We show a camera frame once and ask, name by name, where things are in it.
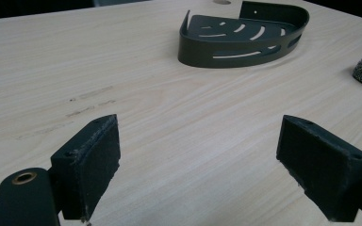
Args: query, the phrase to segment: wooden table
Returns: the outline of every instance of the wooden table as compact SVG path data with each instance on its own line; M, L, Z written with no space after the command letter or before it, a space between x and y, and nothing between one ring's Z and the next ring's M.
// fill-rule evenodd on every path
M317 123L362 150L362 18L300 0L297 48L266 64L177 60L187 13L238 18L240 0L153 0L0 19L0 183L50 168L88 122L119 119L122 159L97 225L331 224L275 152L282 118ZM80 225L61 220L62 225Z

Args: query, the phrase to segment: wood grain surface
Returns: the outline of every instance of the wood grain surface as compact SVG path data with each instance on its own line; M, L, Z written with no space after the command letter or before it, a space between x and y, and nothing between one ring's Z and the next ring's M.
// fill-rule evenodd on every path
M284 115L362 150L362 18L300 0L287 56L239 69L177 60L187 13L238 18L240 0L153 0L0 19L0 183L50 168L88 122L119 119L122 159L94 226L331 223L276 160ZM81 225L61 218L62 225Z

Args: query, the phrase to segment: light wood tabletop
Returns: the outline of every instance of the light wood tabletop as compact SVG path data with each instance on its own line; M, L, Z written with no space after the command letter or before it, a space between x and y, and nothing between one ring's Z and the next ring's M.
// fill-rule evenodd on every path
M0 19L0 183L88 122L119 120L119 170L99 225L331 223L275 158L281 122L315 122L362 150L362 18L301 0L298 46L265 64L202 69L177 59L190 15L238 18L241 0L153 0ZM60 217L62 225L81 225Z

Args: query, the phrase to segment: black bracket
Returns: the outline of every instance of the black bracket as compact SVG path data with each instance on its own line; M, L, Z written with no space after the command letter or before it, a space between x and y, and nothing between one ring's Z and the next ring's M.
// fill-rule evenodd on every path
M119 167L116 115L88 123L51 157L52 167L23 169L0 185L0 226L89 221Z
M243 1L239 19L194 15L180 28L178 60L199 68L237 68L290 53L309 21L304 8Z
M362 151L312 121L284 116L276 157L330 221L354 222L362 210Z

